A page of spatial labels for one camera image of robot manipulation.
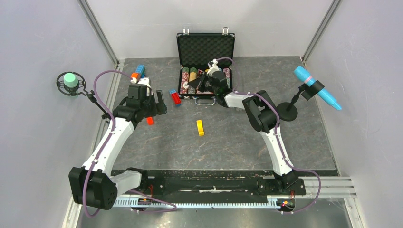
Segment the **black poker chip case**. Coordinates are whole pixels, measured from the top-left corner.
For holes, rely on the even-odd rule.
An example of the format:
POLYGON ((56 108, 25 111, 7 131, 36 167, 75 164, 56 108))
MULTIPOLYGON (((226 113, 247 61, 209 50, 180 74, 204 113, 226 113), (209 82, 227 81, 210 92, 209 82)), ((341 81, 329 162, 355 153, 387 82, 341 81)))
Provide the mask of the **black poker chip case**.
POLYGON ((201 100, 212 100, 211 105, 217 103, 211 92, 200 92, 192 87, 183 87, 189 82, 208 71, 208 62, 217 59, 219 70, 226 75, 227 84, 233 88, 232 62, 235 47, 235 33, 229 32, 227 27, 222 32, 190 32, 184 29, 176 34, 181 70, 177 92, 180 99, 193 100, 196 105, 203 105, 201 100))

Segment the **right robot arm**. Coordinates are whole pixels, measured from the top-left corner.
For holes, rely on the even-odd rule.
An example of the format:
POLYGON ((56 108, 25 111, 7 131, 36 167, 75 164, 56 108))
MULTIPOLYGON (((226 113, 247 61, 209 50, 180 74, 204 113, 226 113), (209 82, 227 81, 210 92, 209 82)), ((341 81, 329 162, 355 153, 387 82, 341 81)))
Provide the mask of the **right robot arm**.
POLYGON ((298 176, 293 172, 292 162, 281 138, 280 117, 276 106, 266 91, 233 92, 222 71, 215 71, 211 75, 203 73, 189 81, 188 86, 200 92, 213 93, 218 104, 223 107, 245 110, 250 125, 262 136, 270 154, 276 191, 286 194, 293 189, 298 176))

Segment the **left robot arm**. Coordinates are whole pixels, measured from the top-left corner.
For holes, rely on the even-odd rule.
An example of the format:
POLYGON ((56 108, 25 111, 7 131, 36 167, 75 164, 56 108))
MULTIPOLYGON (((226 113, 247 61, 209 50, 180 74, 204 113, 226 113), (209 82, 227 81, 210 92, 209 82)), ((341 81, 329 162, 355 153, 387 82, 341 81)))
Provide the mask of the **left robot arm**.
POLYGON ((140 194, 145 193, 149 189, 145 171, 128 168, 113 176, 113 165, 137 125, 143 119, 166 112, 162 90, 153 91, 143 84, 130 85, 127 97, 113 110, 108 131, 96 150, 81 167, 73 167, 69 172, 74 202, 109 210, 117 197, 132 189, 140 194))

